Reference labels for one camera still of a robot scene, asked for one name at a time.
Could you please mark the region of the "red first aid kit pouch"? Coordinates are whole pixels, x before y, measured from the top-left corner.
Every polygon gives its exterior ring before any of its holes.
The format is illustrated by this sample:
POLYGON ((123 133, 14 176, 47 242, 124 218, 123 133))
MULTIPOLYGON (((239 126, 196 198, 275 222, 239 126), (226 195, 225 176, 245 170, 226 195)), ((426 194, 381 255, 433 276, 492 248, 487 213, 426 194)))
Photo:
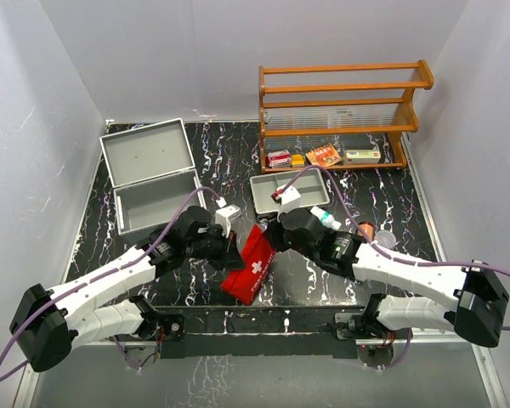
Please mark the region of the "red first aid kit pouch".
POLYGON ((269 273, 275 254, 276 250, 264 232, 254 225, 241 252, 246 266, 228 274, 221 284, 222 291, 244 305, 250 305, 269 273))

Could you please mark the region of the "white dropper bottle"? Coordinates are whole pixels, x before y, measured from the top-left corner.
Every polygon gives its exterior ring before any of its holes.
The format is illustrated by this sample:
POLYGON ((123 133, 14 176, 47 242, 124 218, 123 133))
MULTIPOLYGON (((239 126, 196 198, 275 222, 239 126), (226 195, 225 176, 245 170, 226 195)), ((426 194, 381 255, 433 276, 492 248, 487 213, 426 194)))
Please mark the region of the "white dropper bottle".
POLYGON ((338 231, 342 226, 342 224, 337 221, 333 215, 320 207, 313 206, 310 209, 310 213, 317 217, 320 223, 328 229, 338 231))

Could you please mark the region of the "brown glass bottle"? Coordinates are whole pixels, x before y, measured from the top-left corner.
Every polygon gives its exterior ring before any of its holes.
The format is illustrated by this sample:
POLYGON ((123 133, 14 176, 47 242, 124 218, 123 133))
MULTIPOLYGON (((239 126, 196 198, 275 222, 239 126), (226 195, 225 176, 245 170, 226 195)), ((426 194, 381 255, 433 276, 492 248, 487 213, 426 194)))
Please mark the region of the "brown glass bottle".
POLYGON ((362 232, 364 232, 372 240, 375 235, 374 226, 369 222, 361 222, 359 224, 358 234, 362 235, 362 232))

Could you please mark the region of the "grey medicine case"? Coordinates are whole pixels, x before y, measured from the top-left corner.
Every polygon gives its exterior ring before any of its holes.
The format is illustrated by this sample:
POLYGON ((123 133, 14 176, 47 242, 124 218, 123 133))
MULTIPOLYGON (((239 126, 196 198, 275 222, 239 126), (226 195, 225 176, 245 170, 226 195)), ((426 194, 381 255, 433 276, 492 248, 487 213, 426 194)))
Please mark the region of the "grey medicine case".
POLYGON ((100 145, 113 188, 117 232, 129 245, 169 222, 201 186, 180 118, 107 134, 100 145))

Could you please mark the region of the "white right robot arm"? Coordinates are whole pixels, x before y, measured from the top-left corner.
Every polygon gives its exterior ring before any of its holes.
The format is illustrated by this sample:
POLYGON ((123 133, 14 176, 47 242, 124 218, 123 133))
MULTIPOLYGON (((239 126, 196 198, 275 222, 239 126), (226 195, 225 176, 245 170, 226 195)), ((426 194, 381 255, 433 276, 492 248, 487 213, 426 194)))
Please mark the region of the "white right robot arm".
POLYGON ((509 294, 485 263, 446 266, 403 258, 359 234, 322 223, 306 208, 270 221, 263 234, 277 252, 298 252, 330 274, 413 292, 413 297, 371 295, 363 314, 354 318, 356 334, 381 337, 418 328, 454 332, 486 348, 500 341, 509 294))

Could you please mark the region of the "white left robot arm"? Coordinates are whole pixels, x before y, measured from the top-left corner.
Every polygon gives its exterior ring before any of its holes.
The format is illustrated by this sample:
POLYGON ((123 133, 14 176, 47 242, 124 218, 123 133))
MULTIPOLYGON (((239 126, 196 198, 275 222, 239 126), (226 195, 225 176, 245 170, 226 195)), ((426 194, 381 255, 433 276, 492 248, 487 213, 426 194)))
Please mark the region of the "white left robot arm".
POLYGON ((235 205, 215 213, 190 206, 95 271, 50 289, 40 284, 27 289, 9 330, 33 371, 48 371, 73 349, 96 340, 153 338, 159 314, 148 300, 141 295, 121 303, 113 299, 179 269, 187 259, 202 259, 225 271, 243 268, 231 227, 240 214, 235 205))

